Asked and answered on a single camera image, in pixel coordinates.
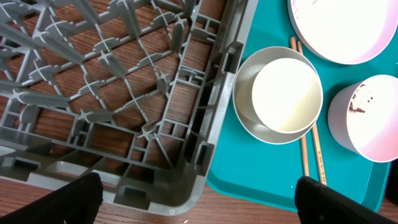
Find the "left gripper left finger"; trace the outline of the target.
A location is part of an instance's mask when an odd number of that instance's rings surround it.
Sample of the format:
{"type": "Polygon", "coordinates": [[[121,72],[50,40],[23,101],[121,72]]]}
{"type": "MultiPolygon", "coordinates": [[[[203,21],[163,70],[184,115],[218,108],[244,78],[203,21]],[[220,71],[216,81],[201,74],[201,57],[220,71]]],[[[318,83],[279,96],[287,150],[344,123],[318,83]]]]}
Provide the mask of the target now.
{"type": "Polygon", "coordinates": [[[1,217],[1,223],[93,223],[103,203],[103,184],[93,172],[1,217]]]}

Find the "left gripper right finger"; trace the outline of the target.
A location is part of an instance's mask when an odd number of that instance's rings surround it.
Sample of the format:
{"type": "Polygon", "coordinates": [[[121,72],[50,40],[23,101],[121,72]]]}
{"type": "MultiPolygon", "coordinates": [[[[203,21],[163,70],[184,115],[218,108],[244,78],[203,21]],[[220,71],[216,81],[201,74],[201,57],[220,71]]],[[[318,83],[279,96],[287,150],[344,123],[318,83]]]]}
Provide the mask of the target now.
{"type": "Polygon", "coordinates": [[[294,202],[301,224],[397,224],[307,176],[298,180],[294,202]]]}

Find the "grey shallow bowl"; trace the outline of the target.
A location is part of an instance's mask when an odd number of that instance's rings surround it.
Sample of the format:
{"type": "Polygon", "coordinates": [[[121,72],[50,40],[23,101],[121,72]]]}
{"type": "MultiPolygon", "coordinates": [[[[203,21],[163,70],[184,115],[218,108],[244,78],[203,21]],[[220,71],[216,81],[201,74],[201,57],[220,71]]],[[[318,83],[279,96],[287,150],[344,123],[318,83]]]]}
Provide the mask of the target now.
{"type": "Polygon", "coordinates": [[[261,70],[265,65],[270,63],[273,60],[277,60],[280,58],[294,58],[300,61],[303,61],[307,65],[309,65],[314,71],[317,73],[313,64],[302,54],[297,52],[296,50],[292,50],[288,47],[266,47],[264,49],[258,50],[251,56],[249,56],[244,63],[241,65],[236,79],[234,81],[233,87],[233,105],[234,110],[236,112],[236,116],[239,119],[239,122],[242,124],[244,129],[252,135],[254,138],[268,143],[268,144],[287,144],[290,142],[294,142],[300,139],[303,135],[307,134],[309,130],[313,127],[314,122],[306,129],[299,131],[297,133],[285,134],[285,133],[278,133],[273,131],[265,126],[260,124],[256,124],[253,121],[245,118],[238,110],[236,106],[236,95],[239,88],[248,81],[256,72],[261,70]]]}

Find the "white paper cup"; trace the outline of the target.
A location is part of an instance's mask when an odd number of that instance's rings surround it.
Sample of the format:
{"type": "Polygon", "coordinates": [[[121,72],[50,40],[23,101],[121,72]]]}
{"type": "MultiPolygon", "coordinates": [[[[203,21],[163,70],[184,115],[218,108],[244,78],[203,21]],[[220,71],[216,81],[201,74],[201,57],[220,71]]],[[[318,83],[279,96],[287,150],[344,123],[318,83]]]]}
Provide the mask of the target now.
{"type": "Polygon", "coordinates": [[[323,89],[309,65],[294,58],[273,60],[238,90],[239,112],[278,133],[297,133],[320,114],[323,89]]]}

